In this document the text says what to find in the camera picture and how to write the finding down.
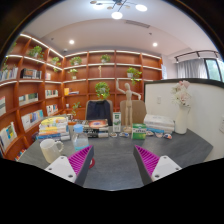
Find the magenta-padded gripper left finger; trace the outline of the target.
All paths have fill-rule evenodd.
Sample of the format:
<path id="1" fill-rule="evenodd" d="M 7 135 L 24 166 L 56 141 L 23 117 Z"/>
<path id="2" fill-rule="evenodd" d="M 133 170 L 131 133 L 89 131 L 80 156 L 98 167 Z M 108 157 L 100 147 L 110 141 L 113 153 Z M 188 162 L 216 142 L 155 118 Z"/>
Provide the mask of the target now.
<path id="1" fill-rule="evenodd" d="M 46 171 L 82 186 L 93 156 L 94 147 L 90 145 L 68 157 L 60 156 L 46 168 Z"/>

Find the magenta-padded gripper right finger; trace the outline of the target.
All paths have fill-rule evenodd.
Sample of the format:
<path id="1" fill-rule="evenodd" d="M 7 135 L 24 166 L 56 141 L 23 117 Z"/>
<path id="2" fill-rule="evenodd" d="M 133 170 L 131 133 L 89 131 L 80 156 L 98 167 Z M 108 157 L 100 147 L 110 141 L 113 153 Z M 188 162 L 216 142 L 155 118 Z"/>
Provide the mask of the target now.
<path id="1" fill-rule="evenodd" d="M 181 170 L 181 167 L 167 155 L 157 156 L 138 145 L 134 146 L 133 155 L 144 185 Z"/>

